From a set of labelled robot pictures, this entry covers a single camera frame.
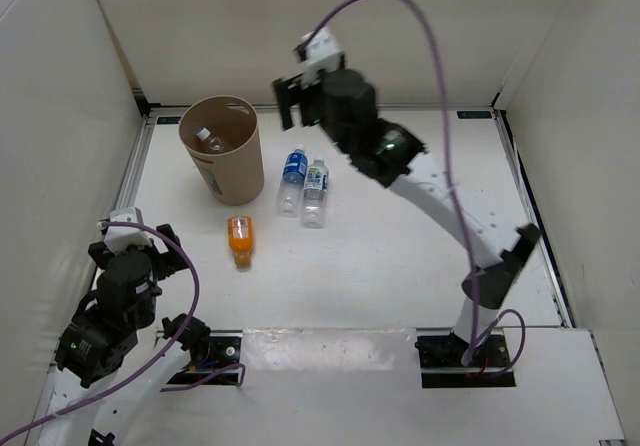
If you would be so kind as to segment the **clear unlabelled plastic bottle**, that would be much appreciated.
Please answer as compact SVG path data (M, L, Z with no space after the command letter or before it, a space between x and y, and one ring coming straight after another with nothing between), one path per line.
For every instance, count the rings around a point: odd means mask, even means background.
M232 146L219 136L215 136L208 128L202 127L195 133L203 151L207 154L223 154L232 150Z

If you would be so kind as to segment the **green label plastic bottle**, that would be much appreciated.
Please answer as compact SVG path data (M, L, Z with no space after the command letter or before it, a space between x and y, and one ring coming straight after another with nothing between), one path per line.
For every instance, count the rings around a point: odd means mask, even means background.
M323 158L308 167L303 188L302 224L319 229L324 226L328 195L329 170Z

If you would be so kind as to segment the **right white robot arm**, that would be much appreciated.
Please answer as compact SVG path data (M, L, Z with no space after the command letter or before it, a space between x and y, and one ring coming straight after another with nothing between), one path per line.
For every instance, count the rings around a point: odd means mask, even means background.
M291 109L298 107L302 124L321 127L356 170L416 206L465 248L465 300L441 353L460 365L476 363L540 230L532 223L500 221L448 183L425 143L380 116L375 88L359 72L343 67L320 72L311 85L300 75L276 79L272 90L284 129L293 127Z

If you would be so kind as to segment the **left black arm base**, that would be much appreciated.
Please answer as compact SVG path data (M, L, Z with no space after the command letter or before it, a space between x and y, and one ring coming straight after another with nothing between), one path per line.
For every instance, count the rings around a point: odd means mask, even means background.
M241 363L242 340L240 330L212 330L193 317L177 341L189 361L179 367L163 392L214 385L241 387L246 374Z

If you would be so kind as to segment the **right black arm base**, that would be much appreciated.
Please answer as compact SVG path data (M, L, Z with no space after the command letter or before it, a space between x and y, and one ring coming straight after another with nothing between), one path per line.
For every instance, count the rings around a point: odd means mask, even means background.
M414 347L423 389L515 388L512 371L502 372L511 355L501 330L492 332L462 364L466 343L450 330L418 329Z

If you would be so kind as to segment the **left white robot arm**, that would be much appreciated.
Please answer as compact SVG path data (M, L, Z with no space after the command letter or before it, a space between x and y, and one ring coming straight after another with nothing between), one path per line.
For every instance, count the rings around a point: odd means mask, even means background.
M116 445L135 414L183 366L204 363L210 329L193 309L162 321L151 356L118 380L139 331L156 320L160 282L195 269L173 228L131 218L102 225L104 238L89 247L100 273L81 299L55 352L54 388L46 415L36 421L41 445Z

